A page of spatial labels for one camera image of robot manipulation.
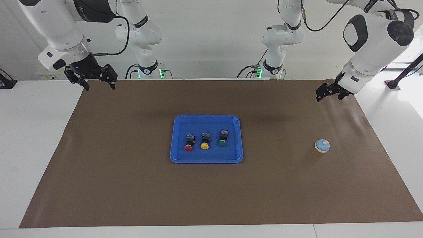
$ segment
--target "white table surface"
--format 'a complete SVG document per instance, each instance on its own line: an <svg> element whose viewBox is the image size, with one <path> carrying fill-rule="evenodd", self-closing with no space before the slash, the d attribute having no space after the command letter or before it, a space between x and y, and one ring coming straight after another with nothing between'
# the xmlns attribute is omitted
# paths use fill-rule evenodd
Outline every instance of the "white table surface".
<svg viewBox="0 0 423 238"><path fill-rule="evenodd" d="M356 95L370 124L423 210L423 76L391 91L384 72ZM17 229L82 88L67 81L20 81L0 90L0 237L423 237L423 222L183 227Z"/></svg>

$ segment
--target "blue plastic tray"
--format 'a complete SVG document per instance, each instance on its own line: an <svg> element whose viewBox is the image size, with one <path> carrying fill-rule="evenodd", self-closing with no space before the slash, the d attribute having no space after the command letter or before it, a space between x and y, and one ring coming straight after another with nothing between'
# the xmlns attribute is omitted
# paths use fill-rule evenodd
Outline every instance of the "blue plastic tray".
<svg viewBox="0 0 423 238"><path fill-rule="evenodd" d="M229 132L227 146L218 145L221 130ZM209 149L200 148L203 132L210 132ZM195 135L192 151L184 149L187 135ZM179 115L173 124L170 159L175 163L239 163L242 161L239 118L232 115Z"/></svg>

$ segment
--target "light blue ball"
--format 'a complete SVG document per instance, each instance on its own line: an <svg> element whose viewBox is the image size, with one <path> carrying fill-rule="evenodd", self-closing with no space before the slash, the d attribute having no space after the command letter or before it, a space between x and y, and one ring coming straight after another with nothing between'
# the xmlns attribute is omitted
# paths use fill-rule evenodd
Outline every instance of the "light blue ball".
<svg viewBox="0 0 423 238"><path fill-rule="evenodd" d="M314 147L316 148L317 151L321 153L326 153L330 149L330 144L329 144L329 141L325 139L320 139L316 141L316 143L314 143Z"/></svg>

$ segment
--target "brown mat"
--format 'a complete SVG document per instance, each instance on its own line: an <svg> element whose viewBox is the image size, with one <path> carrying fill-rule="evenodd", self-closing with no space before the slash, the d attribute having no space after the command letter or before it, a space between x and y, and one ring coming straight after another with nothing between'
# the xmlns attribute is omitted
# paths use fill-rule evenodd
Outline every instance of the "brown mat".
<svg viewBox="0 0 423 238"><path fill-rule="evenodd" d="M317 103L321 84L91 81L20 227L422 221L355 98ZM237 115L244 160L172 163L179 114Z"/></svg>

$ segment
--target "red button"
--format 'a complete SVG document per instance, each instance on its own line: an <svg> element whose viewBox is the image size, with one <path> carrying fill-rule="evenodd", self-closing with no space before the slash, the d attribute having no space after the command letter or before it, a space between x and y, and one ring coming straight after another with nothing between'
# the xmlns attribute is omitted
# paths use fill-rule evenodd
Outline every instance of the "red button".
<svg viewBox="0 0 423 238"><path fill-rule="evenodd" d="M192 151L192 146L190 146L190 145L186 145L186 146L184 147L184 149L185 149L186 151Z"/></svg>

